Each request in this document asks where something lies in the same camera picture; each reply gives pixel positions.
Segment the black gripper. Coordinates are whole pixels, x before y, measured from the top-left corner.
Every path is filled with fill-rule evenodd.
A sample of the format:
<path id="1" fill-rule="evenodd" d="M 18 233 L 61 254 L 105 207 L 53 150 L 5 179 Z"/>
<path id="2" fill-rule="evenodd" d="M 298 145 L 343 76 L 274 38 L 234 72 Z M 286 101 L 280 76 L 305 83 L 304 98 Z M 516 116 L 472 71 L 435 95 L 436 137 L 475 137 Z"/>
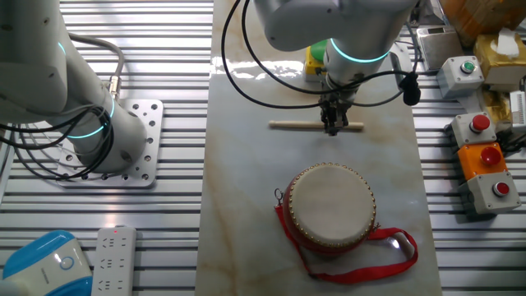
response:
<path id="1" fill-rule="evenodd" d="M 329 136 L 338 134 L 339 129 L 336 127 L 336 121 L 339 126 L 348 126 L 347 111 L 353 106 L 354 100 L 355 89 L 324 91 L 320 97 L 320 103 L 321 108 L 324 109 L 323 123 L 326 134 Z"/>

